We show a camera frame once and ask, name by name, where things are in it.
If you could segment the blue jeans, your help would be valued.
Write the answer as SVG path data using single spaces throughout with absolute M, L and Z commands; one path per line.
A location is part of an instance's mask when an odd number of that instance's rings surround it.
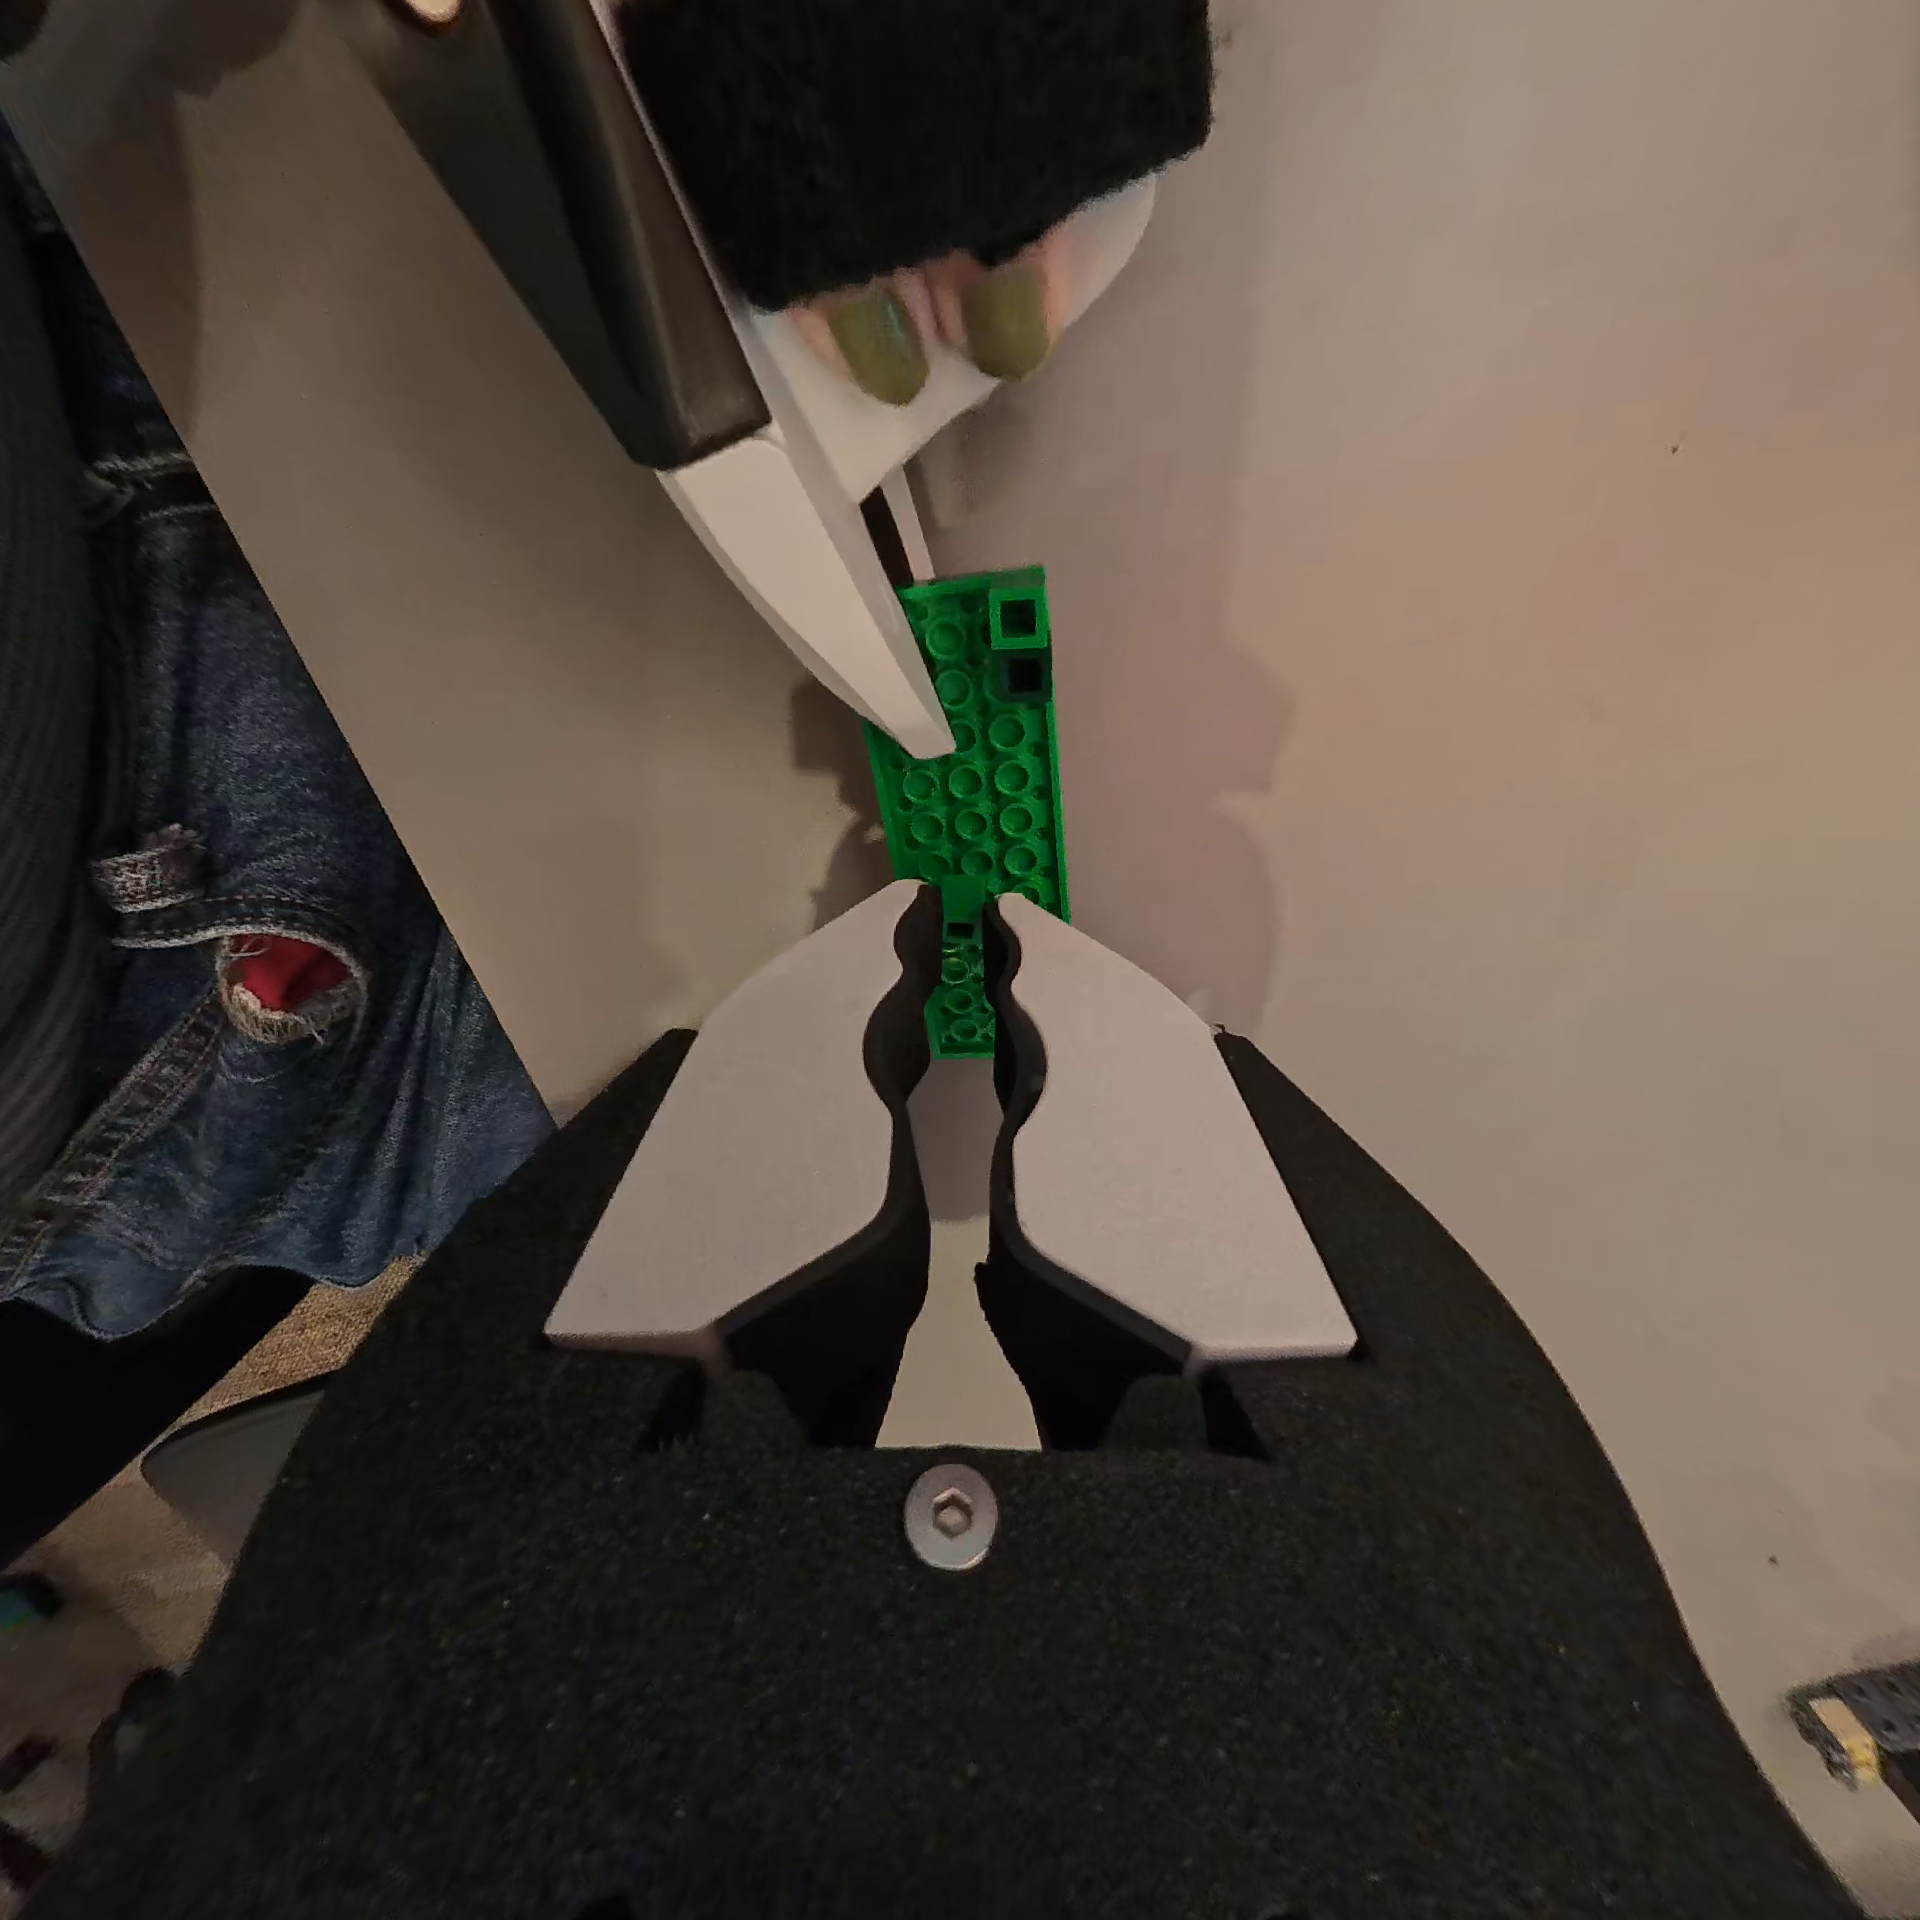
M 9 130 L 4 242 L 81 458 L 106 750 L 103 1005 L 4 1299 L 130 1338 L 246 1265 L 364 1287 L 553 1119 Z

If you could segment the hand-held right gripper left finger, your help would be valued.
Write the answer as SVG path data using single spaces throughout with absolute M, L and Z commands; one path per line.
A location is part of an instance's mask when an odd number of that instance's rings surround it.
M 907 1115 L 927 1075 L 934 886 L 895 879 L 723 999 L 544 1334 L 720 1360 L 734 1333 L 897 1217 L 927 1221 Z

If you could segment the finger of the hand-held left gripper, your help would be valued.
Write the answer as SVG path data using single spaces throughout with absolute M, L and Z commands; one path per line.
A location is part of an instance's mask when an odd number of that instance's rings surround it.
M 771 421 L 730 447 L 662 470 L 663 490 L 819 682 L 910 757 L 946 757 L 946 707 L 857 497 L 783 373 L 762 317 L 738 298 L 727 314 Z
M 905 470 L 886 473 L 870 494 L 870 537 L 891 587 L 928 584 L 940 575 Z

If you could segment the person's left hand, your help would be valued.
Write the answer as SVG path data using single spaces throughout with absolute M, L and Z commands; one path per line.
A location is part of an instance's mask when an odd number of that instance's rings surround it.
M 946 254 L 784 312 L 838 375 L 902 409 L 923 393 L 945 354 L 998 382 L 1036 375 L 1071 309 L 1073 233 L 1060 224 L 1009 255 Z

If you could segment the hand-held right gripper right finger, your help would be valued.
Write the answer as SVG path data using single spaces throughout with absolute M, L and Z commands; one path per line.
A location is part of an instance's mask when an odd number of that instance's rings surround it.
M 1358 1329 L 1215 1025 L 1025 896 L 990 912 L 993 1231 L 1017 1271 L 1196 1375 Z

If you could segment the green studded brick plate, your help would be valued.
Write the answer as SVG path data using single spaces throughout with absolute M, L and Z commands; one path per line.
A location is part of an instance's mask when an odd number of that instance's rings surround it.
M 986 902 L 1016 894 L 1073 918 L 1046 567 L 898 589 L 954 750 L 913 759 L 864 727 L 886 846 L 902 879 L 945 897 L 945 954 L 928 1005 L 937 1061 L 990 1057 Z

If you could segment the dark striped sweater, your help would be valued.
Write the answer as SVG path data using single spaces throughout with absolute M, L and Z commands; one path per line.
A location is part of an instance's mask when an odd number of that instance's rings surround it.
M 81 458 L 31 251 L 2 221 L 2 1207 L 83 1099 L 103 931 L 90 890 L 99 622 Z

